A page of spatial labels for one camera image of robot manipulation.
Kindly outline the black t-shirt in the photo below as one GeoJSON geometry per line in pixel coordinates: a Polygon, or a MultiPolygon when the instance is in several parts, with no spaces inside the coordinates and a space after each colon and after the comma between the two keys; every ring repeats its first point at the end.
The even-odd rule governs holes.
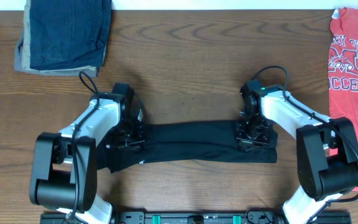
{"type": "Polygon", "coordinates": [[[139,152],[106,148],[106,136],[97,146],[97,168],[117,172],[135,164],[202,160],[235,163],[275,163],[274,149],[242,152],[237,149],[234,126],[237,120],[196,121],[174,124],[144,124],[145,145],[139,152]]]}

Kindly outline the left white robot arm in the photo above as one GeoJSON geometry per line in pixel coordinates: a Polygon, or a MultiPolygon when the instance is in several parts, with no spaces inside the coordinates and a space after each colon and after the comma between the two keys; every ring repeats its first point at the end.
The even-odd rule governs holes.
{"type": "Polygon", "coordinates": [[[89,107],[58,133],[35,142],[29,187],[31,203],[63,213],[62,223],[112,223],[113,207],[97,190],[100,158],[144,148],[142,109],[134,91],[95,93],[89,107]]]}

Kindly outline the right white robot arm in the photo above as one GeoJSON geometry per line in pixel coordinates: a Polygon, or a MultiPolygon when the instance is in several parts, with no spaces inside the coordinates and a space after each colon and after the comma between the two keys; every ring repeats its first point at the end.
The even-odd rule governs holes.
{"type": "Polygon", "coordinates": [[[296,141],[300,186],[277,212],[260,210],[249,223],[351,223],[348,212],[329,212],[343,195],[358,187],[358,142],[352,122],[321,115],[292,97],[283,86],[263,87],[257,81],[240,90],[243,120],[235,137],[239,150],[262,152],[275,149],[277,124],[296,141]]]}

